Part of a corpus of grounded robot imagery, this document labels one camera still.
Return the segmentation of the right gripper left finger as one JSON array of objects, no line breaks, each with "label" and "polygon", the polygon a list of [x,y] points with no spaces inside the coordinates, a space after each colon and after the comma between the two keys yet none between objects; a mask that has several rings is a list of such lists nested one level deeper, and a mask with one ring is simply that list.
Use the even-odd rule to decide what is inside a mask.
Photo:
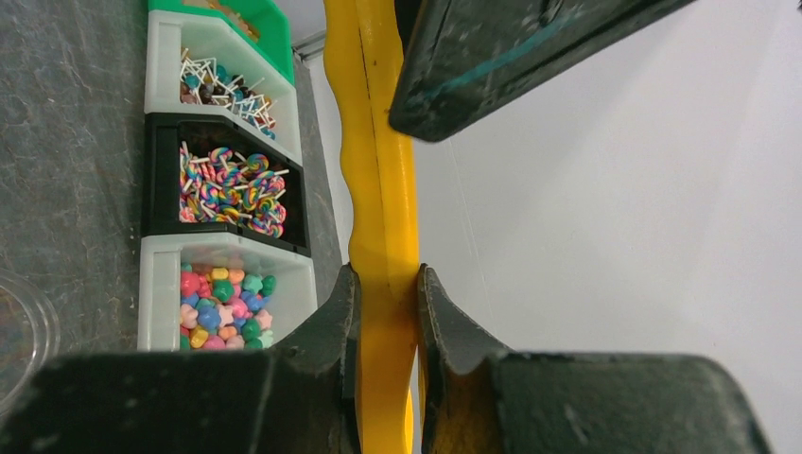
[{"label": "right gripper left finger", "polygon": [[1,427],[5,453],[357,453],[360,282],[267,349],[53,359]]}]

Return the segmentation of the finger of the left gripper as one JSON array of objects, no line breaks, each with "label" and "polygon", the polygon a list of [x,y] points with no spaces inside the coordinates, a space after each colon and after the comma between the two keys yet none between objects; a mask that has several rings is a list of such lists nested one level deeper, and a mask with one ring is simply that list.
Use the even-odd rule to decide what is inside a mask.
[{"label": "finger of the left gripper", "polygon": [[400,133],[441,142],[689,0],[397,1]]}]

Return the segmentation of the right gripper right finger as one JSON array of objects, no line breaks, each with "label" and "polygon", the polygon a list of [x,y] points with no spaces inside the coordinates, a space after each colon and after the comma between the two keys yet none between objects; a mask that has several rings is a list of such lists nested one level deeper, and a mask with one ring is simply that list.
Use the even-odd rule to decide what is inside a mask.
[{"label": "right gripper right finger", "polygon": [[417,277],[425,453],[767,453],[734,378],[704,357],[537,353]]}]

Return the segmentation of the orange plastic scoop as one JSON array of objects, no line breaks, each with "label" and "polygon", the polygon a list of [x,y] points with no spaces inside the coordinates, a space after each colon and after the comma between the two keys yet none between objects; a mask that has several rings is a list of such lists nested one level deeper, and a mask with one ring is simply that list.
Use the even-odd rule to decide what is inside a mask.
[{"label": "orange plastic scoop", "polygon": [[418,266],[411,141],[389,110],[403,62],[390,1],[328,1],[324,67],[353,204],[349,259],[361,284],[357,425],[365,453],[412,450],[410,375]]}]

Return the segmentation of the clear plastic jar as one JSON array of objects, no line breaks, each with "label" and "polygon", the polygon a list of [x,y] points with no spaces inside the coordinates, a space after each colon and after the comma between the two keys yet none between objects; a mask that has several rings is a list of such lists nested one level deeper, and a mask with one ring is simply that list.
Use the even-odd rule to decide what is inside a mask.
[{"label": "clear plastic jar", "polygon": [[39,288],[1,271],[1,415],[6,416],[28,381],[59,353],[55,307]]}]

